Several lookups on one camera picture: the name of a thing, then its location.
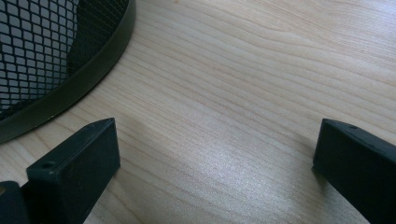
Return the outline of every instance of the wooden desk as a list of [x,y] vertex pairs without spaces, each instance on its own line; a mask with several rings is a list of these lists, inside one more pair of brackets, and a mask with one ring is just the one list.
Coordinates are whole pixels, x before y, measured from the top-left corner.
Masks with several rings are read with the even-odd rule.
[[365,223],[312,170],[323,118],[396,144],[394,1],[138,0],[72,109],[0,146],[0,180],[114,117],[121,169],[87,223]]

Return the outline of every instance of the mesh wastebasket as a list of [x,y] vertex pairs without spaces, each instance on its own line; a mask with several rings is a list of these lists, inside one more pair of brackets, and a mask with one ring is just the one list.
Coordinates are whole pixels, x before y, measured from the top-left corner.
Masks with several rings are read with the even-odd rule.
[[117,62],[134,0],[0,0],[0,142],[58,115]]

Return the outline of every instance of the screw hole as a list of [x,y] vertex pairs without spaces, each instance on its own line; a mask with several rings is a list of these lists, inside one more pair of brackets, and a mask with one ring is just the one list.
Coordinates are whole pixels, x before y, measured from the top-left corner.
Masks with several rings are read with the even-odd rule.
[[47,161],[46,163],[44,163],[41,167],[43,169],[49,169],[51,168],[53,165],[55,165],[55,161]]

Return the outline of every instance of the wood grain surface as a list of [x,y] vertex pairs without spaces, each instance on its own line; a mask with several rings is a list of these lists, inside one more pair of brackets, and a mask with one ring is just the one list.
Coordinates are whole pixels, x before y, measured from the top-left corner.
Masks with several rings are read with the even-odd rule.
[[312,170],[323,118],[396,144],[396,2],[138,0],[87,97],[0,146],[0,181],[115,118],[121,168],[86,223],[366,223]]

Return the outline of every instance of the black metal mesh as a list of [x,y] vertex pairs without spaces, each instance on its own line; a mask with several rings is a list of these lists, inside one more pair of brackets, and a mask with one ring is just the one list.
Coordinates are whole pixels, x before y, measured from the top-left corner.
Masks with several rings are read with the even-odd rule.
[[128,0],[0,0],[0,120],[49,94],[112,36]]

